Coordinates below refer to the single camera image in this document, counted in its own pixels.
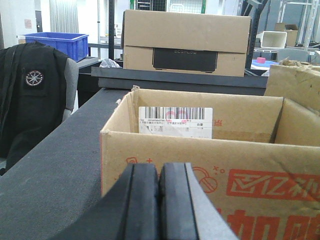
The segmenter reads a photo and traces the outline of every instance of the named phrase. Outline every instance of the white wall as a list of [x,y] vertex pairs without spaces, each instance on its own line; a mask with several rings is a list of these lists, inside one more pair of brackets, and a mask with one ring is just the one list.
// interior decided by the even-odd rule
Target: white wall
[[41,0],[34,0],[34,10],[41,11]]
[[16,28],[14,26],[13,17],[11,15],[10,1],[0,0],[0,14],[4,47],[8,48],[15,45],[16,40]]
[[[34,0],[0,0],[4,47],[18,44],[18,35],[37,32]],[[25,20],[31,20],[26,28]]]
[[51,32],[50,27],[50,0],[41,0],[42,31]]

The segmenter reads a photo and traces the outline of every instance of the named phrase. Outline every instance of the shipping label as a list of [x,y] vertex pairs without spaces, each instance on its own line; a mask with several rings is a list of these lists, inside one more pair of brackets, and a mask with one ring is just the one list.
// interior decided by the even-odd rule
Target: shipping label
[[210,107],[139,107],[139,133],[212,138],[213,109]]

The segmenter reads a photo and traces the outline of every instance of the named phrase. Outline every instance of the white container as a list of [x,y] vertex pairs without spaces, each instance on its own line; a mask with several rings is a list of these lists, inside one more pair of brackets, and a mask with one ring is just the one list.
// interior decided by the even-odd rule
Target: white container
[[259,37],[261,48],[284,49],[286,46],[287,33],[285,31],[263,31]]

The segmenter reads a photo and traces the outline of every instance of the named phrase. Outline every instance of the gray table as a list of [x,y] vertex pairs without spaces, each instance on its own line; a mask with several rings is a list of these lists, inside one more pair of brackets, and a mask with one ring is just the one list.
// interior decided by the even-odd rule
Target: gray table
[[99,200],[99,132],[127,92],[101,89],[0,177],[0,240],[52,237]]

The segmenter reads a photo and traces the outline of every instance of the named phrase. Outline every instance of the door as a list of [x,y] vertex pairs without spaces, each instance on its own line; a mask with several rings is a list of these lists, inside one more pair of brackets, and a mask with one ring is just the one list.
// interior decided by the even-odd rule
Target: door
[[43,32],[41,11],[35,11],[35,20],[36,20],[36,31],[38,33]]

